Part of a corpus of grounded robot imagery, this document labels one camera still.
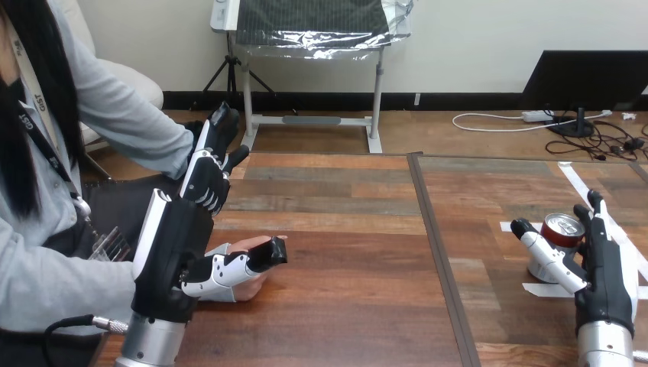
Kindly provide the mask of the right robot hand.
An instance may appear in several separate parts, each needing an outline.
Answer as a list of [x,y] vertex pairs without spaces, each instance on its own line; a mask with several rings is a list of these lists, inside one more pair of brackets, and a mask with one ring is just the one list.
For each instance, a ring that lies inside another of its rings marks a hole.
[[588,191],[587,200],[591,210],[580,204],[573,206],[574,214],[585,227],[585,252],[581,265],[559,251],[527,219],[513,220],[510,229],[532,257],[575,297],[577,329],[601,321],[622,326],[634,337],[633,312],[636,307],[624,283],[620,246],[608,231],[607,204],[595,190]]

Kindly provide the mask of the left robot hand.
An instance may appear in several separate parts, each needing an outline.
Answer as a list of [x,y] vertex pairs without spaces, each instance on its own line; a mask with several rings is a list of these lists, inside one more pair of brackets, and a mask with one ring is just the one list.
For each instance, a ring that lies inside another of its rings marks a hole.
[[187,323],[199,299],[233,299],[233,288],[287,263],[283,239],[237,252],[207,252],[214,217],[224,206],[233,169],[249,154],[228,146],[240,115],[227,102],[204,123],[175,195],[154,189],[133,259],[131,308],[146,320]]

